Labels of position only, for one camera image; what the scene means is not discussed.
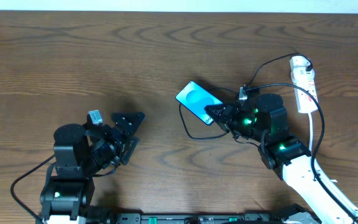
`blue phone case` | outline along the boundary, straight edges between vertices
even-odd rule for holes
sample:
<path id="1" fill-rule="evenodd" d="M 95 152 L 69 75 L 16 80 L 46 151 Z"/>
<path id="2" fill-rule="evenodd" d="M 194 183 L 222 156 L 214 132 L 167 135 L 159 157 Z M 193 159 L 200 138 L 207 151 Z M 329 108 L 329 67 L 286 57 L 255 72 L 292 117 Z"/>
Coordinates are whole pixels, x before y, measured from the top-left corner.
<path id="1" fill-rule="evenodd" d="M 211 125 L 214 121 L 206 114 L 205 106 L 222 104 L 215 96 L 193 81 L 177 94 L 176 99 L 207 125 Z"/>

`white power strip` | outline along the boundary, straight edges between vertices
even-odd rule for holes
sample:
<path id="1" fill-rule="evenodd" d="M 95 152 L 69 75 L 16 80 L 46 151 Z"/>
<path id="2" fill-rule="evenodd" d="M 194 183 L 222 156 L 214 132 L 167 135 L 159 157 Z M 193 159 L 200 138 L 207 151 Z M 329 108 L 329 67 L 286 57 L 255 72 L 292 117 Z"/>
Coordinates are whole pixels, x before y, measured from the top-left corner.
<path id="1" fill-rule="evenodd" d="M 303 56 L 292 57 L 290 60 L 291 79 L 294 85 L 305 89 L 317 100 L 316 86 L 314 85 L 314 70 L 306 71 L 309 65 L 309 61 Z M 317 110 L 317 106 L 310 96 L 301 90 L 295 89 L 295 98 L 299 113 L 311 113 Z"/>

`wood grain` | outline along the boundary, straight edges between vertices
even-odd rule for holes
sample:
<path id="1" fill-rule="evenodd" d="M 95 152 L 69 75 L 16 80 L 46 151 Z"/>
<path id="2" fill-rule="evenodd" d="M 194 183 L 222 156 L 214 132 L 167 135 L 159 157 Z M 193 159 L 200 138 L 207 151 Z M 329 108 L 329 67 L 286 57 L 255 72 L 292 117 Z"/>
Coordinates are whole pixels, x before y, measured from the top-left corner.
<path id="1" fill-rule="evenodd" d="M 128 166 L 97 179 L 93 204 L 161 212 L 273 210 L 306 206 L 260 161 L 253 146 L 187 137 L 175 95 L 190 81 L 238 89 L 272 58 L 312 59 L 326 135 L 319 163 L 358 205 L 358 15 L 0 11 L 0 223 L 33 223 L 9 193 L 12 181 L 53 153 L 53 132 L 100 110 L 143 111 Z M 287 60 L 254 84 L 290 82 Z M 291 130 L 308 121 L 283 95 Z M 194 136 L 221 132 L 184 111 Z M 315 136 L 320 131 L 314 114 Z M 17 185 L 40 211 L 46 167 Z"/>

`black cable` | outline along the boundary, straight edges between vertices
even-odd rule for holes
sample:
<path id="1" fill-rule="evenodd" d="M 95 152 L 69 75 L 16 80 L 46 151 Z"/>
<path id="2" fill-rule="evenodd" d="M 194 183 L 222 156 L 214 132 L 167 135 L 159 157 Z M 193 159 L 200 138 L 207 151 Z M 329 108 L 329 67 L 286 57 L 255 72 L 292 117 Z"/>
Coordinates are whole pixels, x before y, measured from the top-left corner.
<path id="1" fill-rule="evenodd" d="M 238 144 L 251 144 L 251 145 L 254 145 L 254 146 L 256 146 L 256 147 L 259 147 L 258 145 L 256 145 L 255 143 L 253 143 L 253 142 L 240 142 L 240 141 L 238 141 L 237 139 L 234 139 L 235 141 L 236 141 L 236 143 L 238 143 Z"/>
<path id="2" fill-rule="evenodd" d="M 320 134 L 320 138 L 317 141 L 316 146 L 314 147 L 314 151 L 312 152 L 312 155 L 311 155 L 311 160 L 310 160 L 311 170 L 313 171 L 314 178 L 319 182 L 320 186 L 325 190 L 325 192 L 332 198 L 332 200 L 334 202 L 336 202 L 338 204 L 338 206 L 342 210 L 344 210 L 344 212 L 346 212 L 346 214 L 351 219 L 353 219 L 353 222 L 356 222 L 358 224 L 358 217 L 353 215 L 353 213 L 350 210 L 348 210 L 345 207 L 345 205 L 335 197 L 335 195 L 327 188 L 327 186 L 325 186 L 323 181 L 320 179 L 320 176 L 317 174 L 316 168 L 314 167 L 314 162 L 316 160 L 317 151 L 320 147 L 321 141 L 323 140 L 324 129 L 325 129 L 325 121 L 324 121 L 323 111 L 321 110 L 320 105 L 318 104 L 317 100 L 308 91 L 306 91 L 296 85 L 289 84 L 289 83 L 273 83 L 273 84 L 268 84 L 268 85 L 262 85 L 262 86 L 257 86 L 257 87 L 252 87 L 252 88 L 246 89 L 246 91 L 257 90 L 257 89 L 267 88 L 267 87 L 271 87 L 271 86 L 289 86 L 289 87 L 299 89 L 299 90 L 303 91 L 304 93 L 306 93 L 313 100 L 313 102 L 316 104 L 317 110 L 318 110 L 318 112 L 320 114 L 320 118 L 321 118 L 321 134 Z"/>
<path id="3" fill-rule="evenodd" d="M 113 170 L 110 170 L 109 172 L 105 173 L 105 174 L 95 174 L 94 176 L 92 177 L 105 177 L 107 175 L 111 175 L 111 174 L 115 174 L 116 173 L 116 169 L 117 168 L 114 168 Z"/>
<path id="4" fill-rule="evenodd" d="M 262 138 L 260 139 L 260 147 L 261 147 L 262 152 L 263 152 L 264 154 L 266 154 L 266 151 L 265 151 L 265 135 L 266 135 L 268 132 L 269 132 L 268 129 L 264 130 L 264 131 L 262 132 Z"/>
<path id="5" fill-rule="evenodd" d="M 41 162 L 41 164 L 39 164 L 38 166 L 34 167 L 33 169 L 31 169 L 30 171 L 26 172 L 25 174 L 21 175 L 19 178 L 17 178 L 11 185 L 11 195 L 13 197 L 13 199 L 24 209 L 26 210 L 31 216 L 33 216 L 37 221 L 39 221 L 40 223 L 42 222 L 42 219 L 40 217 L 38 217 L 29 207 L 27 207 L 15 194 L 15 185 L 18 183 L 18 181 L 20 181 L 21 179 L 23 179 L 24 177 L 27 177 L 29 174 L 33 173 L 34 171 L 36 171 L 39 167 L 42 167 L 44 164 L 46 164 L 47 162 L 49 162 L 51 159 L 53 159 L 55 157 L 55 155 L 49 157 L 47 160 Z"/>
<path id="6" fill-rule="evenodd" d="M 230 90 L 230 89 L 223 88 L 223 87 L 213 87 L 213 88 L 208 89 L 208 91 L 213 91 L 213 90 L 225 90 L 225 91 L 228 91 L 228 92 L 231 92 L 231 93 L 234 93 L 234 94 L 238 94 L 238 92 L 236 92 L 236 91 L 234 91 L 234 90 Z M 221 134 L 221 135 L 218 135 L 218 136 L 206 137 L 206 138 L 196 138 L 196 137 L 193 137 L 193 136 L 191 136 L 191 134 L 190 134 L 189 131 L 187 130 L 186 123 L 185 123 L 185 119 L 183 119 L 183 115 L 182 115 L 182 113 L 181 113 L 181 103 L 179 103 L 179 114 L 180 114 L 181 121 L 182 121 L 182 123 L 183 123 L 183 127 L 185 128 L 186 134 L 187 134 L 187 136 L 189 136 L 189 138 L 191 138 L 192 140 L 212 140 L 212 139 L 221 138 L 221 137 L 223 137 L 223 136 L 225 136 L 225 135 L 228 134 L 228 133 L 224 133 L 224 134 Z"/>
<path id="7" fill-rule="evenodd" d="M 190 135 L 189 131 L 187 130 L 187 127 L 186 127 L 186 124 L 185 124 L 185 120 L 183 119 L 183 115 L 181 113 L 181 103 L 179 103 L 179 114 L 180 114 L 180 118 L 181 118 L 181 121 L 183 123 L 183 127 L 185 128 L 185 131 L 186 131 L 186 134 L 187 136 L 189 136 L 189 138 L 191 138 L 192 140 L 212 140 L 212 139 L 218 139 L 218 138 L 221 138 L 225 135 L 227 135 L 228 133 L 223 133 L 221 135 L 218 135 L 218 136 L 213 136 L 213 137 L 207 137 L 207 138 L 196 138 L 196 137 L 193 137 Z"/>
<path id="8" fill-rule="evenodd" d="M 311 63 L 311 60 L 308 59 L 306 56 L 304 56 L 303 54 L 301 54 L 301 53 L 299 53 L 299 52 L 295 52 L 295 53 L 292 53 L 292 54 L 283 55 L 283 56 L 281 56 L 281 57 L 278 57 L 278 58 L 275 58 L 275 59 L 270 60 L 270 61 L 268 61 L 268 62 L 265 62 L 265 63 L 263 63 L 261 66 L 259 66 L 259 68 L 256 70 L 254 76 L 252 77 L 251 81 L 249 81 L 249 83 L 247 84 L 247 86 L 251 85 L 251 83 L 254 81 L 256 75 L 258 75 L 259 70 L 260 70 L 263 66 L 267 65 L 267 64 L 270 63 L 270 62 L 274 62 L 275 60 L 278 60 L 278 59 L 281 59 L 281 58 L 285 58 L 285 57 L 289 57 L 289 56 L 303 56 L 303 57 L 310 63 L 310 65 L 306 67 L 306 71 L 309 72 L 309 71 L 311 71 L 311 70 L 313 69 L 313 64 Z"/>
<path id="9" fill-rule="evenodd" d="M 46 177 L 45 177 L 45 185 L 44 185 L 44 188 L 47 187 L 49 181 L 50 181 L 50 178 L 52 176 L 52 172 L 53 172 L 53 169 L 55 168 L 56 166 L 56 162 L 53 162 L 51 163 L 49 166 L 48 166 L 48 169 L 47 169 L 47 173 L 46 173 Z"/>

